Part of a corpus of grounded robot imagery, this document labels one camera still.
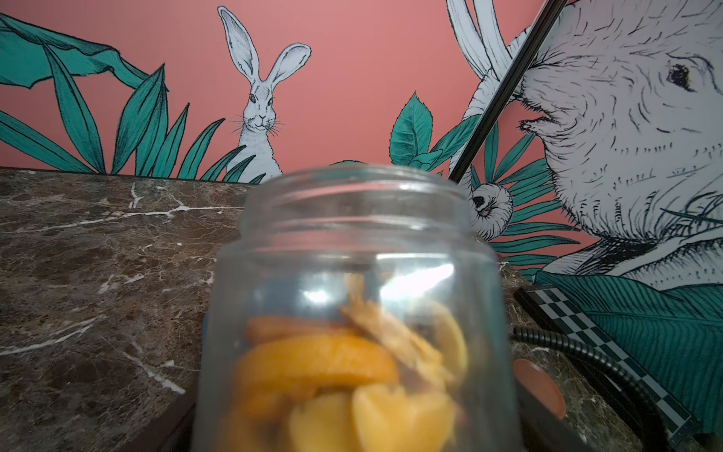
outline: rabbit eye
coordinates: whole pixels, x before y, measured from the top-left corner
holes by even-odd
[[[670,71],[668,71],[668,78],[666,80],[671,82],[673,85],[680,86],[686,91],[695,92],[695,90],[690,89],[689,75],[690,70],[687,66],[676,64],[670,68]]]

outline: black coiled cable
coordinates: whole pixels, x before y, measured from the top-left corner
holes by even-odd
[[[575,339],[552,331],[524,326],[514,326],[510,339],[561,351],[569,357],[579,359],[603,372],[625,392],[638,410],[643,427],[643,452],[669,451],[669,444],[663,420],[645,389],[617,363],[600,351]]]

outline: rabbit ear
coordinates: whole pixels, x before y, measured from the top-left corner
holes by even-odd
[[[281,80],[288,79],[294,72],[301,69],[312,55],[312,48],[306,44],[291,44],[285,48],[276,59],[269,77],[266,79],[271,84],[271,89]]]
[[[221,16],[223,28],[226,30],[226,42],[231,60],[252,84],[259,82],[259,56],[251,41],[251,35],[226,7],[218,7],[218,15]]]

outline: large rabbit face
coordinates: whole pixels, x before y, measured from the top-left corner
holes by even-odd
[[[657,242],[723,216],[723,66],[709,0],[590,1],[565,8],[525,75],[522,101],[557,195],[597,236]]]
[[[289,78],[307,63],[312,49],[306,44],[291,44],[278,56],[266,80],[261,80],[259,56],[251,41],[251,35],[227,8],[218,7],[218,15],[221,16],[226,31],[226,43],[231,60],[251,84],[248,102],[244,109],[244,128],[256,132],[272,130],[276,123],[273,91],[279,82]]]

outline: glass jar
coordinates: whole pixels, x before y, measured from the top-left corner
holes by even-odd
[[[496,256],[452,182],[337,165],[218,252],[194,452],[518,451]]]

